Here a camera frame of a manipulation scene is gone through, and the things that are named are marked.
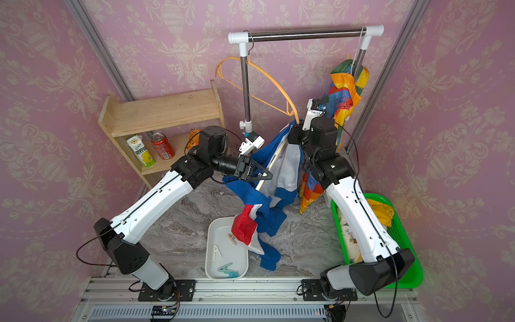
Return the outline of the blue red white jacket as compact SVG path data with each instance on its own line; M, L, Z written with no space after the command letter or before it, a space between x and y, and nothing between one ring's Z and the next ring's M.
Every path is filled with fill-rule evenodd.
M266 167L279 143L285 136L288 138L294 125L295 121L283 127L267 146L252 155L252 159ZM297 196L302 163L301 147L287 142L280 159L272 167L273 178L265 181L259 191L256 190L258 182L223 178L226 186L244 203L244 210L235 216L231 232L247 250L260 256L260 266L269 271L276 270L281 255L276 248L265 243L261 235L275 236L286 220L283 209L292 204Z

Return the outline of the pink clothespin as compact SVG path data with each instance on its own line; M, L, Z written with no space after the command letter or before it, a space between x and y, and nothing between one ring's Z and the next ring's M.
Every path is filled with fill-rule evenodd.
M230 239L230 241L235 245L237 246L238 245L238 240L237 238L232 234L232 233L228 233L228 238Z

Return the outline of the white clothespin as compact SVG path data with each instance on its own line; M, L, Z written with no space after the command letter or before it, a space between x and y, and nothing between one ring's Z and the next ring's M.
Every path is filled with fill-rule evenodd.
M215 245L213 246L212 265L213 265L213 266L214 266L214 265L216 265L216 263L217 263L217 259L218 259L218 258L222 258L222 257L223 257L223 255L222 255L222 253L221 253L221 251L220 251L220 249L219 249L218 245L216 245L216 244L215 244Z

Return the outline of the teal green clothespin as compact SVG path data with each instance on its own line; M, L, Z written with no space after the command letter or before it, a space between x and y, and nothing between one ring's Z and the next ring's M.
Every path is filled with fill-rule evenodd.
M221 267L218 268L218 271L219 272L222 272L224 274L227 274L227 275L234 275L234 274L237 274L237 271L234 271L231 269L231 266L233 265L232 262L230 263L227 263L225 265L222 265Z

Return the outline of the blue clothespin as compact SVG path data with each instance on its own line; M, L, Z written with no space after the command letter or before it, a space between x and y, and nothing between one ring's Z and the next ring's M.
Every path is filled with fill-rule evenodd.
M227 277L227 279L236 279L240 276L239 272L234 270L224 270L223 273Z

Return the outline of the yellow dinosaur print jacket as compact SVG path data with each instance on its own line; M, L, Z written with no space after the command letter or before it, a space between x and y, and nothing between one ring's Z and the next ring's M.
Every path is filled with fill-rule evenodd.
M372 208L375 216L379 219L381 225L385 230L392 227L394 209L392 206L383 203L382 201L376 201L371 198L366 199L370 207ZM353 264L362 261L362 255L358 246L358 241L355 238L350 225L344 218L343 213L337 210L337 227L341 230L340 242L342 246L342 252L344 255L346 264Z

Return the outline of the cream white clothes hanger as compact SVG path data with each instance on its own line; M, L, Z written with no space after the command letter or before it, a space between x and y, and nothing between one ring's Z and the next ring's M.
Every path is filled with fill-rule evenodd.
M277 149L275 150L275 152L272 154L272 158L271 160L268 162L268 165L266 166L266 168L271 171L272 170L272 167L275 165L275 163L280 159L281 157L281 154L282 154L282 151L284 150L284 146L286 145L286 143L288 142L287 140L287 137L285 136L281 142L279 143ZM265 181L258 181L258 184L256 185L256 190L259 191L261 189L261 187L263 186Z

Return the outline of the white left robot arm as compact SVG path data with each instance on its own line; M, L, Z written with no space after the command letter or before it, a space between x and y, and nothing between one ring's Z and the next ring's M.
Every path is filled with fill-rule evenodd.
M199 144L176 161L166 175L125 212L108 220L99 219L94 229L102 248L124 275L133 275L168 298L175 280L150 257L140 244L147 230L177 201L192 192L214 172L240 181L272 179L272 173L246 155L230 155L224 128L209 126L198 133Z

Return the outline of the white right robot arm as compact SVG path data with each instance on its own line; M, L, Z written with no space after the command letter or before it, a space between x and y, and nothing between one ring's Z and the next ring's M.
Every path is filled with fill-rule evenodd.
M324 294L334 298L343 289L371 295L398 284L415 262L408 248L393 240L364 197L358 173L336 151L337 129L332 119L316 117L309 129L295 125L288 142L300 146L315 180L343 213L362 255L362 261L340 265L321 273Z

